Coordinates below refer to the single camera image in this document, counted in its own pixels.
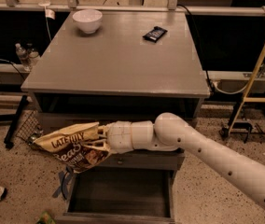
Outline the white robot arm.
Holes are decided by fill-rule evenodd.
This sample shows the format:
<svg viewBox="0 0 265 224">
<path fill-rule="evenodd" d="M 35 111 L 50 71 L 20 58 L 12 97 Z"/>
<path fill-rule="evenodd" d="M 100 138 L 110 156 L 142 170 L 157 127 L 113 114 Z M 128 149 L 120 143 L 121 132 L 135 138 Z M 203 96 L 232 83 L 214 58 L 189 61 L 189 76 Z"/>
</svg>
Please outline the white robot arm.
<svg viewBox="0 0 265 224">
<path fill-rule="evenodd" d="M 102 144 L 111 153 L 185 149 L 265 209 L 265 165 L 207 138 L 175 114 L 162 113 L 153 122 L 92 122 L 86 127 L 87 143 Z"/>
</svg>

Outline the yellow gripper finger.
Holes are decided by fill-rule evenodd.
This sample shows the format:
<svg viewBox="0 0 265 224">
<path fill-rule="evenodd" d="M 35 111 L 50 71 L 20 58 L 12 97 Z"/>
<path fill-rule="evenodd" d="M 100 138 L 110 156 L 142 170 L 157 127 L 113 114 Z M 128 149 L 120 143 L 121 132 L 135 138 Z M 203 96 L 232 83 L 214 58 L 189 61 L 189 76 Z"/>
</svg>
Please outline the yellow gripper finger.
<svg viewBox="0 0 265 224">
<path fill-rule="evenodd" d="M 97 141 L 92 141 L 92 142 L 84 142 L 83 145 L 85 147 L 90 147 L 102 151 L 109 151 L 110 146 L 106 143 L 105 140 L 97 140 Z"/>
<path fill-rule="evenodd" d="M 108 132 L 108 128 L 105 125 L 101 125 L 98 127 L 97 133 L 100 139 L 106 139 L 107 132 Z"/>
</svg>

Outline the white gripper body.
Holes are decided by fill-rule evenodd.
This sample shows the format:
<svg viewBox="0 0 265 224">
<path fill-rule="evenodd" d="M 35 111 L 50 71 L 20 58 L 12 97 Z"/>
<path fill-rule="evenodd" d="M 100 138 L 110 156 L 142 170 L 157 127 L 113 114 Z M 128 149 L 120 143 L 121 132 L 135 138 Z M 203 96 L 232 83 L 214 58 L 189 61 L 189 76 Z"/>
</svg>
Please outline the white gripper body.
<svg viewBox="0 0 265 224">
<path fill-rule="evenodd" d="M 118 154 L 133 150 L 131 123 L 128 121 L 116 121 L 109 126 L 107 143 L 111 150 Z"/>
</svg>

